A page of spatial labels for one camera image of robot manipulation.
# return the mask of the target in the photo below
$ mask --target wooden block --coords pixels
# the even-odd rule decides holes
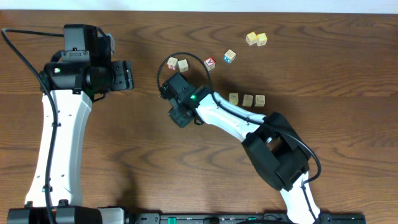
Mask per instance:
[[[253,96],[252,95],[244,95],[242,106],[251,106],[253,104]]]
[[[167,61],[167,66],[169,67],[169,69],[176,70],[177,62],[178,62],[177,58],[170,57],[169,60]]]
[[[249,45],[257,43],[257,35],[255,32],[251,32],[250,34],[246,35],[246,42]]]
[[[264,106],[266,103],[266,96],[256,95],[256,104],[254,106]]]
[[[233,52],[231,49],[229,49],[225,54],[224,54],[224,60],[227,63],[231,63],[235,59],[236,53]]]
[[[239,96],[237,93],[230,93],[229,94],[229,102],[233,105],[238,105],[239,103]]]
[[[206,68],[207,68],[208,71],[210,71],[211,69],[213,69],[213,68],[216,67],[216,61],[215,61],[214,58],[212,58],[212,57],[206,59],[206,60],[204,61],[204,63],[205,63],[205,65],[206,65]]]
[[[188,71],[188,62],[187,59],[178,61],[178,67],[180,69],[180,72],[186,72]]]
[[[263,46],[267,43],[267,36],[266,33],[258,34],[257,35],[257,46]]]

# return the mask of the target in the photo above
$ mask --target white background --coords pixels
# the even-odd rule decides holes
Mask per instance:
[[[398,0],[0,0],[0,9],[398,13]]]

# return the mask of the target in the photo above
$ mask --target green connector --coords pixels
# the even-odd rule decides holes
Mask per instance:
[[[167,224],[177,224],[177,218],[170,217],[167,220]]]

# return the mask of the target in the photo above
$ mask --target white block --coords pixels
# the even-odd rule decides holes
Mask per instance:
[[[263,46],[267,43],[267,36],[266,33],[258,34],[257,35],[257,46]]]
[[[169,67],[169,69],[176,70],[177,62],[178,62],[177,58],[170,57],[169,60],[167,61],[167,66]]]
[[[253,96],[252,95],[244,95],[242,106],[251,106],[253,104]]]
[[[231,49],[229,49],[225,54],[224,54],[224,60],[227,63],[231,63],[236,57],[236,53],[233,52]]]
[[[206,68],[207,68],[208,71],[210,71],[211,69],[213,69],[213,68],[216,67],[216,61],[215,61],[214,58],[212,58],[212,57],[206,59],[206,60],[204,61],[204,63],[205,63],[205,65],[206,65]]]
[[[251,32],[250,34],[246,35],[246,42],[249,45],[257,43],[257,35],[255,32]]]
[[[239,103],[239,96],[237,93],[230,93],[229,94],[229,102],[233,105],[238,105]]]
[[[266,103],[266,96],[256,95],[256,104],[254,106],[264,106]]]
[[[180,72],[186,72],[188,71],[188,62],[187,59],[178,61],[178,67],[180,69]]]

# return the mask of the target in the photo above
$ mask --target wooden table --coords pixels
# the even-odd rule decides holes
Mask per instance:
[[[135,89],[95,103],[81,165],[83,205],[135,211],[285,210],[280,193],[254,171],[239,141],[210,125],[178,128],[159,98],[156,71],[166,56],[214,57],[215,89],[266,95],[323,165],[311,184],[330,212],[359,212],[368,223],[398,222],[398,16],[201,12],[1,11],[0,26],[62,33],[85,23],[112,33],[113,60],[130,60]],[[266,46],[247,33],[266,32]],[[63,39],[9,34],[41,70]],[[223,54],[237,53],[231,65]],[[0,41],[0,222],[24,205],[42,134],[42,93],[33,74]],[[186,73],[207,80],[189,59]],[[173,74],[165,69],[162,80]],[[316,167],[311,161],[311,174]]]

